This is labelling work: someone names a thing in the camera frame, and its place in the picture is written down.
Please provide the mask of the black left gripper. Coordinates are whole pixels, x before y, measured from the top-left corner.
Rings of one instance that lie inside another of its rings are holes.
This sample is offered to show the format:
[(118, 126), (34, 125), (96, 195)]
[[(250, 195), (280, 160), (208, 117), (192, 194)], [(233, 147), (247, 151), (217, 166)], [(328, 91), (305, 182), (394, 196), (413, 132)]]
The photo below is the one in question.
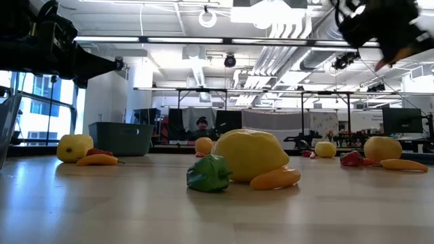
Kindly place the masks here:
[(73, 79), (80, 89), (87, 89), (89, 79), (117, 69), (117, 60), (93, 55), (74, 41), (55, 38), (50, 43), (42, 43), (36, 37), (0, 37), (0, 70), (58, 75)]

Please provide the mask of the yellow plastic lemon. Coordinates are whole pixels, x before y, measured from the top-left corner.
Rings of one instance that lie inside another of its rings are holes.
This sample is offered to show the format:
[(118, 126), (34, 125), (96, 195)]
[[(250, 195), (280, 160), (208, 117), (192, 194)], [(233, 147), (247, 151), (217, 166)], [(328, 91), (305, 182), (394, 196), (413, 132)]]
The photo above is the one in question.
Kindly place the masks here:
[(211, 150), (225, 158), (235, 182), (251, 182), (256, 176), (290, 162), (279, 140), (269, 132), (234, 129), (220, 136)]
[(64, 135), (58, 143), (56, 156), (63, 163), (76, 163), (93, 147), (94, 141), (89, 135)]
[(315, 145), (315, 154), (322, 158), (332, 158), (336, 155), (336, 146), (331, 142), (318, 142)]
[(402, 146), (397, 140), (382, 136), (369, 138), (364, 144), (363, 150), (365, 157), (375, 162), (399, 159), (402, 154)]

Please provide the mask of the red bell pepper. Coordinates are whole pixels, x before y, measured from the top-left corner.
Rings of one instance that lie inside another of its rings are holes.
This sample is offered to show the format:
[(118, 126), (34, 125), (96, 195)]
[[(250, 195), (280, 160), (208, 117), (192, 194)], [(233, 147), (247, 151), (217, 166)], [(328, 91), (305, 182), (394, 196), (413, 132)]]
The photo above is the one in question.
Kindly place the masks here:
[(91, 148), (87, 151), (87, 156), (91, 156), (91, 155), (108, 155), (108, 156), (113, 156), (112, 152), (109, 151), (105, 151), (105, 150), (100, 150), (97, 148)]
[(361, 166), (362, 159), (362, 155), (354, 150), (347, 152), (347, 154), (340, 159), (340, 164), (348, 167), (359, 167)]

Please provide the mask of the orange chili pepper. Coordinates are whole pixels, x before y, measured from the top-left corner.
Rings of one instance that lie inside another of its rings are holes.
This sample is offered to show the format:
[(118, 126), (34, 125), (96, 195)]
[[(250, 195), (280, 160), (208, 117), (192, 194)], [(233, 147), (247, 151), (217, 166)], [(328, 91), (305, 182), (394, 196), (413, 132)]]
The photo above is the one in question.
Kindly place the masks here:
[(254, 190), (274, 190), (292, 186), (300, 179), (301, 174), (297, 169), (290, 166), (283, 166), (256, 176), (250, 182), (250, 187)]
[(428, 167), (410, 160), (385, 159), (380, 164), (387, 170), (428, 172)]
[(120, 163), (121, 163), (120, 160), (118, 160), (118, 158), (116, 157), (110, 155), (104, 155), (104, 154), (97, 154), (97, 155), (89, 155), (78, 160), (78, 162), (76, 162), (76, 166), (92, 166), (92, 165), (115, 166)]

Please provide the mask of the orange-tinted yellow lemon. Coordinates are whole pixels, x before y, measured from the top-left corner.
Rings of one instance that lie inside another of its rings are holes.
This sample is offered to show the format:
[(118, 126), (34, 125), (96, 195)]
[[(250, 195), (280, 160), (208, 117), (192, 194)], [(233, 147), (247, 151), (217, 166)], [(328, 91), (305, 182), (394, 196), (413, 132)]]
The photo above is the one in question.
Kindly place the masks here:
[(210, 154), (213, 146), (214, 146), (214, 142), (210, 138), (208, 137), (198, 138), (195, 141), (195, 154), (203, 153), (208, 155)]

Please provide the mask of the large glass window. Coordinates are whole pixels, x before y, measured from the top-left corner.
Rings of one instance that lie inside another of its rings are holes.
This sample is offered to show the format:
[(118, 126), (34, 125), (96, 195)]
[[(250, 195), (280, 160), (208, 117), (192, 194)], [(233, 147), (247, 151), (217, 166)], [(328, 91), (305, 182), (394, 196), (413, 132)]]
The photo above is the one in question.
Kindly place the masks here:
[(21, 94), (15, 137), (22, 146), (55, 146), (83, 133), (85, 90), (71, 80), (0, 70), (0, 102)]

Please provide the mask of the teal plastic basket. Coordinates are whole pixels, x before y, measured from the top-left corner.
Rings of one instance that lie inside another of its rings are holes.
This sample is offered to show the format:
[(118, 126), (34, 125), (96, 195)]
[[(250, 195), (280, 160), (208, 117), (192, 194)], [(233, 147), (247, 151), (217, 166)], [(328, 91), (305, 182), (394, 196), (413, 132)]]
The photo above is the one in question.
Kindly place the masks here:
[(88, 125), (94, 147), (112, 152), (115, 156), (133, 157), (148, 153), (153, 125), (95, 122)]

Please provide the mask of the black computer monitor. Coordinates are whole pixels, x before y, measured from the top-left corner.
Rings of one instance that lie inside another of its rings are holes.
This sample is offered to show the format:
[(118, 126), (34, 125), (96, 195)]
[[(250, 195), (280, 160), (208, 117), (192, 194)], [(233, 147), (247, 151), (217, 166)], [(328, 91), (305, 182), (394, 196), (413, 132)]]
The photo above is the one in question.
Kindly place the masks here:
[(418, 108), (383, 108), (384, 133), (422, 133), (422, 114)]

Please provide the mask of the grey translucent plastic basket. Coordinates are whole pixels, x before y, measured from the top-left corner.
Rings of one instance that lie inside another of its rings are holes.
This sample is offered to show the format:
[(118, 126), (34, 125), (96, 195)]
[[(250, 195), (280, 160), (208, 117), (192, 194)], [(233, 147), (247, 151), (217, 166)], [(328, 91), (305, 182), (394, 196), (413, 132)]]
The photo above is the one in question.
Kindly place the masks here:
[(0, 104), (0, 170), (5, 163), (21, 99), (21, 95), (14, 95)]

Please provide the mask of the black partition panel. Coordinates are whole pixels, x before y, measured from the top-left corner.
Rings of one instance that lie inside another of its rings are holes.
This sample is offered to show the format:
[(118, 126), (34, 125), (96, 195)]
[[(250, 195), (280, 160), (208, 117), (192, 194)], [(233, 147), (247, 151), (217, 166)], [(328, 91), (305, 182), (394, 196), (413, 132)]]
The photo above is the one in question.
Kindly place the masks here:
[(183, 139), (184, 125), (182, 120), (182, 109), (169, 109), (168, 115), (168, 136), (169, 140)]
[(242, 128), (242, 112), (240, 110), (218, 110), (216, 113), (216, 131), (225, 134), (228, 131)]

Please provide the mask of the LED light bar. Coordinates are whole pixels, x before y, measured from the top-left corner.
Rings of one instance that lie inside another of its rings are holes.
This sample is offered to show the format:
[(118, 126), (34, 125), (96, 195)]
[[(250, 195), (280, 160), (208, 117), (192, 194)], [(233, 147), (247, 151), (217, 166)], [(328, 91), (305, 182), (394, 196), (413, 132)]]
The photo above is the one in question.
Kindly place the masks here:
[(143, 43), (143, 44), (213, 44), (294, 47), (349, 47), (343, 40), (330, 39), (270, 39), (232, 37), (145, 37), (145, 36), (78, 36), (81, 43)]

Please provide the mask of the person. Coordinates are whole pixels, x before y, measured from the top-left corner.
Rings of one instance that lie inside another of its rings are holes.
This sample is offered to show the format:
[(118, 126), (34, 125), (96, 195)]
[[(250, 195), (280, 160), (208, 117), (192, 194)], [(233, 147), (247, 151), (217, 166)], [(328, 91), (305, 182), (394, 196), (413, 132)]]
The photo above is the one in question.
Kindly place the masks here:
[(200, 117), (196, 121), (197, 130), (191, 133), (191, 140), (197, 140), (200, 138), (209, 138), (211, 141), (218, 139), (214, 129), (208, 129), (208, 121), (206, 117)]

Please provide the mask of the grey fabric curtain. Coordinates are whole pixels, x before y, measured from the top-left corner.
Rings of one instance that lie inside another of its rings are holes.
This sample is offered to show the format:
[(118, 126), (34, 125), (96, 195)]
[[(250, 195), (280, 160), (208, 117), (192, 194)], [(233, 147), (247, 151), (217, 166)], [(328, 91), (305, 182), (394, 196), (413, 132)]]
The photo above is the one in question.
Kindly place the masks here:
[(302, 132), (304, 117), (304, 133), (311, 128), (311, 114), (304, 113), (272, 113), (264, 110), (242, 110), (242, 128), (265, 131), (273, 134), (284, 150), (295, 149), (294, 142), (284, 142), (287, 137), (296, 137)]

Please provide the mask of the black aluminium table frame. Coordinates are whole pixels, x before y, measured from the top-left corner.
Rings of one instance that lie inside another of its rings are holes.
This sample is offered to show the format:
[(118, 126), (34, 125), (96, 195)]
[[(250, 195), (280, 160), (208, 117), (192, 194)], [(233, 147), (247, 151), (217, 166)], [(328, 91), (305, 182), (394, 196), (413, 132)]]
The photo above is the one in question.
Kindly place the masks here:
[[(57, 146), (11, 146), (6, 157), (36, 157), (56, 155)], [(179, 154), (193, 155), (195, 149), (192, 146), (162, 146), (158, 145), (149, 149), (149, 154)], [(403, 152), (401, 158), (412, 160), (424, 165), (434, 165), (434, 154)]]

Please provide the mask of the distant black workstation frame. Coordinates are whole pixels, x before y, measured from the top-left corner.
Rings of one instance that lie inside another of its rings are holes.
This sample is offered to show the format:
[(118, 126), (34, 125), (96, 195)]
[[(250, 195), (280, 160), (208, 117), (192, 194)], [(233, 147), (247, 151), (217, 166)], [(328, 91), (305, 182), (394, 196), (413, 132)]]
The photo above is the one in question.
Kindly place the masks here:
[(268, 89), (222, 89), (222, 88), (206, 88), (206, 87), (134, 87), (133, 90), (137, 91), (151, 91), (151, 92), (174, 92), (178, 93), (177, 109), (180, 108), (181, 93), (182, 92), (197, 92), (197, 93), (216, 93), (224, 94), (224, 109), (227, 109), (227, 99), (229, 94), (239, 94), (239, 95), (264, 95), (264, 94), (277, 94), (280, 98), (299, 98), (300, 108), (302, 114), (302, 131), (304, 131), (304, 112), (310, 110), (310, 108), (305, 108), (304, 103), (312, 98), (339, 98), (344, 103), (347, 104), (347, 117), (349, 120), (349, 131), (351, 131), (351, 97), (361, 98), (373, 96), (374, 98), (386, 98), (386, 97), (397, 97), (398, 100), (406, 100), (410, 96), (428, 96), (434, 98), (434, 93), (416, 93), (416, 92), (356, 92), (356, 91), (302, 91), (302, 90), (268, 90)]

